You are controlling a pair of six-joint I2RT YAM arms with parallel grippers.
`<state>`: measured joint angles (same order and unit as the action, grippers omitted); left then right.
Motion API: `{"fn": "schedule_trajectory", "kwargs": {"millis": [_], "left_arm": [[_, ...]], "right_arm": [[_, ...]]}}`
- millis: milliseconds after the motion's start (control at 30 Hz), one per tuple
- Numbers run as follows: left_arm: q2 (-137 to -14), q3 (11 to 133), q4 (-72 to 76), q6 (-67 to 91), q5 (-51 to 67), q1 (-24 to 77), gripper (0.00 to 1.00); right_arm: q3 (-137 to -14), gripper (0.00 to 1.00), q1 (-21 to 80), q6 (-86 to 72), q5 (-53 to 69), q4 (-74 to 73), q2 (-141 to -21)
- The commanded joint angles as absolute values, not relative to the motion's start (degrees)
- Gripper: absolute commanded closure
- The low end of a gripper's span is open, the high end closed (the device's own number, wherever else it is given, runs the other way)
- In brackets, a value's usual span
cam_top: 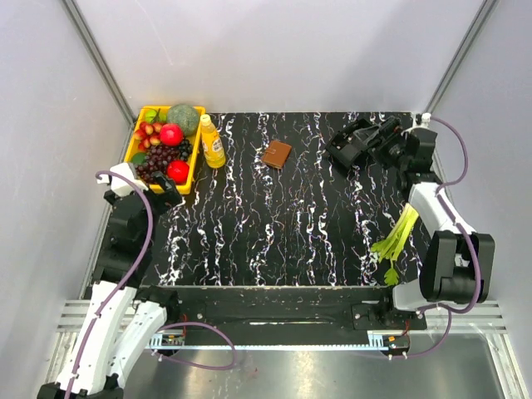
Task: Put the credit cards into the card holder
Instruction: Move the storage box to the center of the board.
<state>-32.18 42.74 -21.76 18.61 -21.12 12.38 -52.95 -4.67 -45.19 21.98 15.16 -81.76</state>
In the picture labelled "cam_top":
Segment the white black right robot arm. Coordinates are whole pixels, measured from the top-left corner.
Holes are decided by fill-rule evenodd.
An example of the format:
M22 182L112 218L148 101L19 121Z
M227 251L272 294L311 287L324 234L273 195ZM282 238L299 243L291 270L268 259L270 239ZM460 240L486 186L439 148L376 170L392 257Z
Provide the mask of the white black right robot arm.
M396 117L390 117L377 127L370 145L377 162L397 170L399 189L406 200L392 231L374 243L371 251L379 260L395 264L415 222L422 222L431 235L416 280L400 283L394 268L385 273L392 300L377 311L380 323L390 329L399 328L408 311L442 307L463 314L488 298L495 241L467 224L448 199L446 183L432 169L437 133L430 130L430 120L431 116L424 114L421 124L403 129Z

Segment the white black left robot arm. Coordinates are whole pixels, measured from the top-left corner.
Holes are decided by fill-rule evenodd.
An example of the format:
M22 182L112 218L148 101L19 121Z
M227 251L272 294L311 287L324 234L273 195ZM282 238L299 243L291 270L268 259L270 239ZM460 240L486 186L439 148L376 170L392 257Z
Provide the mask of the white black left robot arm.
M155 179L161 193L137 176L130 162L97 173L108 185L111 205L101 256L96 262L91 299L74 348L54 382L40 398L121 398L133 366L159 328L180 320L179 296L156 285L141 287L152 260L158 219L181 201L170 180Z

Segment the brown leather card holder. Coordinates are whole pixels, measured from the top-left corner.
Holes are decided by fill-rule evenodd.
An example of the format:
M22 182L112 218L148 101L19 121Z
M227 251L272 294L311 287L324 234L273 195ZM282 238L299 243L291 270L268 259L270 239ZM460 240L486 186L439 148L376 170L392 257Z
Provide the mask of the brown leather card holder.
M280 142L278 140L272 140L266 148L262 162L275 169L282 169L288 156L290 155L292 146Z

